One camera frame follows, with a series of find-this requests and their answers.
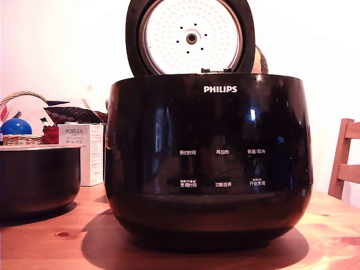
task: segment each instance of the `philips logo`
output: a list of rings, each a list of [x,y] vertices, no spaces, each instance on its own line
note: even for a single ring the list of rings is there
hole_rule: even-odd
[[[204,86],[204,93],[236,93],[237,86]]]

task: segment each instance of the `black rice cooker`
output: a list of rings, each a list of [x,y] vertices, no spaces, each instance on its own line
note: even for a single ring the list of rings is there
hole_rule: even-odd
[[[312,193],[304,87],[251,73],[247,1],[133,0],[134,78],[111,89],[106,195],[148,244],[223,249],[291,230]]]

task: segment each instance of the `rice cooker lid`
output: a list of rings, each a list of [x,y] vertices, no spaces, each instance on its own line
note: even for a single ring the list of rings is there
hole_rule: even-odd
[[[125,34],[134,76],[253,69],[255,30],[246,0],[131,0]]]

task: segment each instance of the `blue ball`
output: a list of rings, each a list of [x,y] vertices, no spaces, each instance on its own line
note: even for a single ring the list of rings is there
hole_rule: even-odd
[[[33,134],[33,130],[28,122],[20,118],[14,118],[6,121],[0,128],[3,135],[23,135]]]

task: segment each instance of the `button label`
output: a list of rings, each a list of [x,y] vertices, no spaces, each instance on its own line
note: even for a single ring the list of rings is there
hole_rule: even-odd
[[[215,183],[215,187],[231,187],[231,182]]]
[[[249,155],[265,154],[265,149],[248,149],[247,154]]]
[[[195,156],[196,155],[196,150],[191,150],[191,151],[180,151],[180,155],[181,156]]]
[[[265,186],[266,182],[263,181],[261,178],[253,178],[253,180],[250,182],[250,186]]]
[[[197,187],[197,180],[180,180],[181,188],[194,188]]]
[[[217,155],[229,155],[230,151],[229,150],[216,150],[216,154]]]

